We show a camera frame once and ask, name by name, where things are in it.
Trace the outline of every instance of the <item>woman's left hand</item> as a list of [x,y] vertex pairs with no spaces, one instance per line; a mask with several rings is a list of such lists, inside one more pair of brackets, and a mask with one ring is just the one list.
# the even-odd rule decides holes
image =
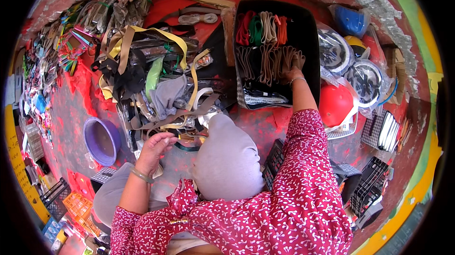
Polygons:
[[141,155],[136,161],[136,169],[151,177],[158,168],[161,154],[171,150],[177,140],[173,133],[158,133],[151,136],[144,143]]

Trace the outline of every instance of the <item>gray pants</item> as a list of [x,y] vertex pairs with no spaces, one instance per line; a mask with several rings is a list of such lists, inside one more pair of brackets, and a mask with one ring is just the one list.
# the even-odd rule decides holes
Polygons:
[[[258,149],[250,136],[222,114],[210,119],[209,134],[191,171],[203,198],[209,201],[219,198],[233,201],[260,193],[264,180],[260,172]],[[95,214],[109,227],[131,166],[133,164],[125,163],[95,194]],[[156,201],[150,195],[149,211],[167,206],[167,202]]]

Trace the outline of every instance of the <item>blue wire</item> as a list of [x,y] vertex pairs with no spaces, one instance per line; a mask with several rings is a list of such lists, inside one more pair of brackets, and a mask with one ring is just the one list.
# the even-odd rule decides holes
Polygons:
[[392,91],[392,94],[390,94],[390,96],[387,97],[386,100],[384,100],[381,103],[379,103],[378,106],[384,104],[387,101],[389,101],[389,99],[392,98],[392,96],[394,96],[395,91],[397,91],[397,87],[398,87],[398,77],[395,76],[395,88],[394,88],[394,91]]

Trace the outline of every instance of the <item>green cloth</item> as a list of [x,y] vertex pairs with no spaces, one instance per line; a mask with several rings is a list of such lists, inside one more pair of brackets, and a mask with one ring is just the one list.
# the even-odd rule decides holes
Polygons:
[[261,18],[258,15],[253,16],[248,25],[248,31],[250,32],[250,44],[255,46],[262,45],[261,36],[263,31],[263,26],[261,23]]

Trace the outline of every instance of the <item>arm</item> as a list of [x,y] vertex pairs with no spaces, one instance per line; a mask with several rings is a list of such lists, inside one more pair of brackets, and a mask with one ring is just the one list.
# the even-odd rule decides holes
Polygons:
[[302,71],[293,67],[286,76],[288,81],[292,81],[293,112],[295,113],[304,109],[314,109],[317,111],[318,107],[316,106],[316,102],[311,94],[307,81],[304,80],[304,74],[302,74]]
[[[151,177],[158,167],[160,155],[177,142],[172,133],[155,134],[142,148],[135,168]],[[135,254],[133,229],[142,214],[148,212],[150,184],[130,173],[127,184],[116,207],[111,227],[111,254]]]
[[[160,155],[170,150],[176,142],[177,138],[172,133],[154,134],[145,142],[135,168],[142,174],[151,177],[158,168]],[[148,212],[149,198],[150,183],[134,173],[130,173],[118,206],[133,213],[144,214]]]
[[[300,71],[291,71],[288,78],[300,75]],[[313,236],[319,234],[343,243],[334,244],[333,250],[348,249],[352,232],[328,161],[321,116],[306,81],[295,79],[292,87],[294,113],[283,147],[284,163],[273,182],[275,205],[270,214],[284,212],[292,217],[314,244],[323,244],[321,237]],[[271,222],[278,224],[280,220],[272,218]]]

